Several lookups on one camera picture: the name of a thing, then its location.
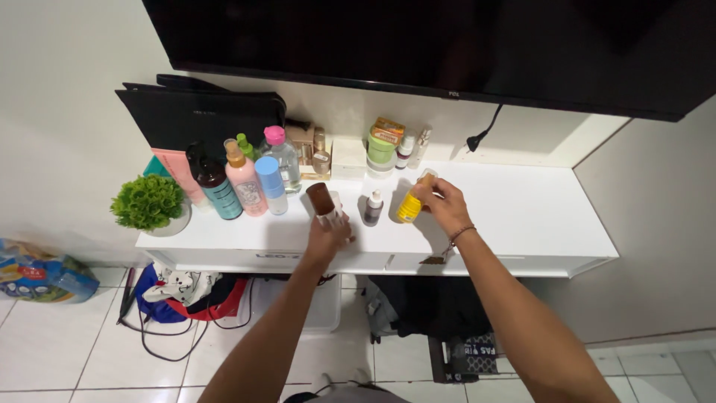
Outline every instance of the red bag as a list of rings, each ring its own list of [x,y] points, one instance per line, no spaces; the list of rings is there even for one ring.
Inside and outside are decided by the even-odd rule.
[[[189,319],[196,319],[197,321],[211,321],[223,318],[224,316],[236,316],[238,314],[238,303],[241,301],[241,296],[246,289],[247,283],[247,279],[237,278],[236,284],[224,302],[193,314],[189,314],[186,311],[186,307],[174,298],[167,298],[165,301],[167,301],[167,304],[169,304],[172,309]]]

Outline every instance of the pink cap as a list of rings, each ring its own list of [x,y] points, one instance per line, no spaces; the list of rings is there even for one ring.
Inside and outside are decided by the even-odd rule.
[[[277,146],[286,141],[286,131],[281,126],[269,126],[263,130],[266,135],[266,142],[272,146]]]

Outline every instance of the orange box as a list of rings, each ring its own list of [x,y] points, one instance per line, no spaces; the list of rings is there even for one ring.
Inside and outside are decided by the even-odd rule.
[[[400,139],[405,132],[405,126],[386,118],[378,118],[370,131],[370,135],[393,146],[400,144]]]

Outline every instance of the human hand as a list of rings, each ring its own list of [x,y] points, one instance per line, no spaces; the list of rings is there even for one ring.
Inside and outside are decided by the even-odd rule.
[[[351,226],[345,213],[343,213],[343,224],[331,229],[324,228],[318,217],[314,217],[309,231],[309,246],[303,258],[306,267],[310,270],[320,270],[323,274],[328,264],[336,257],[336,253],[355,241],[351,233]]]
[[[473,225],[463,193],[450,182],[438,178],[432,180],[432,187],[417,184],[413,187],[413,194],[422,202],[423,211],[432,213],[448,237],[463,227]]]

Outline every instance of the bracelet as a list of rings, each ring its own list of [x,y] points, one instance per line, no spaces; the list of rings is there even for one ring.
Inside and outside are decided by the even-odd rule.
[[[453,248],[455,247],[455,240],[460,236],[460,234],[462,234],[463,232],[467,231],[468,229],[474,229],[475,231],[478,230],[477,228],[475,228],[475,225],[473,224],[473,225],[470,225],[470,226],[467,226],[467,227],[462,227],[462,228],[460,228],[458,231],[456,231],[455,234],[452,234],[452,235],[447,239],[447,249],[442,253],[442,255],[443,255],[444,257],[447,257],[447,256],[448,256],[448,252],[451,251],[451,250],[453,250]]]

